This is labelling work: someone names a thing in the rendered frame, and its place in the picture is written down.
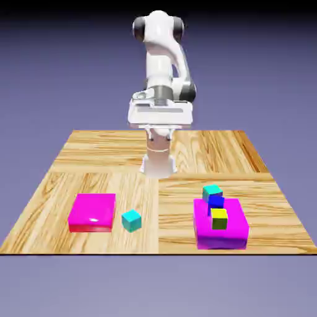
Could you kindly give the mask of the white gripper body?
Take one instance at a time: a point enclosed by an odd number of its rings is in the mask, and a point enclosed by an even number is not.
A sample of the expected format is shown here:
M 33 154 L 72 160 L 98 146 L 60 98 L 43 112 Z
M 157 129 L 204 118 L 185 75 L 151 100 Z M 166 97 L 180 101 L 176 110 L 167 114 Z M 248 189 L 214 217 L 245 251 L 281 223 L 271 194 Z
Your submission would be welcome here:
M 190 102 L 173 102 L 156 106 L 152 100 L 131 100 L 128 123 L 133 128 L 189 128 L 193 122 Z

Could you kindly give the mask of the small cyan cube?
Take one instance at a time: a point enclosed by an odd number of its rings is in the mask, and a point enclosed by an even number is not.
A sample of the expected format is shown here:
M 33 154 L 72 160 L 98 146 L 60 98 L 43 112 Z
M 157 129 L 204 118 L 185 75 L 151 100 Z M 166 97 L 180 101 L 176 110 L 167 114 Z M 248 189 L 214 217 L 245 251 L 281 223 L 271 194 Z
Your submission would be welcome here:
M 205 185 L 202 190 L 202 199 L 209 202 L 211 196 L 223 196 L 223 191 L 218 185 Z
M 121 215 L 122 225 L 129 232 L 134 232 L 142 227 L 141 215 L 134 209 Z

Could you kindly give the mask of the small blue cube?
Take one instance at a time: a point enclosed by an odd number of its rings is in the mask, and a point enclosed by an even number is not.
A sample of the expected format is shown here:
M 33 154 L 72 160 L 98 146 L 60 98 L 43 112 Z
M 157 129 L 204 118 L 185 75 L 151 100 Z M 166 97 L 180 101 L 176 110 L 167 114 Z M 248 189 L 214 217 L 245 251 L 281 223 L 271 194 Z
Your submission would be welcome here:
M 208 216 L 211 215 L 211 209 L 223 209 L 225 198 L 218 195 L 210 195 L 208 198 Z

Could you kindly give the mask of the small yellow cube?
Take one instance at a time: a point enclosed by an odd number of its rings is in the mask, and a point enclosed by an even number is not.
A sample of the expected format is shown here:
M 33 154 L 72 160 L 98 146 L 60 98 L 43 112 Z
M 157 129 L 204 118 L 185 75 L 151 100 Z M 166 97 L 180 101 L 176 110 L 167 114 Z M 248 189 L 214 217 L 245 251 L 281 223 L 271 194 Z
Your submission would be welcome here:
M 228 223 L 227 210 L 224 208 L 211 209 L 211 227 L 213 230 L 226 230 Z

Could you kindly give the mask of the large pink box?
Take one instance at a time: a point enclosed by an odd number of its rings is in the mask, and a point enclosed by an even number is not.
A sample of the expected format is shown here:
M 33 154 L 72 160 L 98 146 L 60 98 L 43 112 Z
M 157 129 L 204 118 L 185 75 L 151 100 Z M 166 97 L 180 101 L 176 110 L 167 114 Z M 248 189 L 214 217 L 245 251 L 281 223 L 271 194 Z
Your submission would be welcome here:
M 111 232 L 115 210 L 114 193 L 80 193 L 68 216 L 69 231 Z

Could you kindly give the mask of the large magenta box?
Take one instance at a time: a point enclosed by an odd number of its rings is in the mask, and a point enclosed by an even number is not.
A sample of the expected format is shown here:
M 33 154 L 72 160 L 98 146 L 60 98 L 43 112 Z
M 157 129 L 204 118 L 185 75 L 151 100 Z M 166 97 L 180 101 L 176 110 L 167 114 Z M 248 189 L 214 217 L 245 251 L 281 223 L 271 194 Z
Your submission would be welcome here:
M 250 226 L 239 199 L 225 198 L 224 208 L 228 215 L 227 228 L 214 230 L 211 217 L 207 215 L 207 203 L 203 199 L 193 200 L 193 224 L 199 250 L 246 248 Z

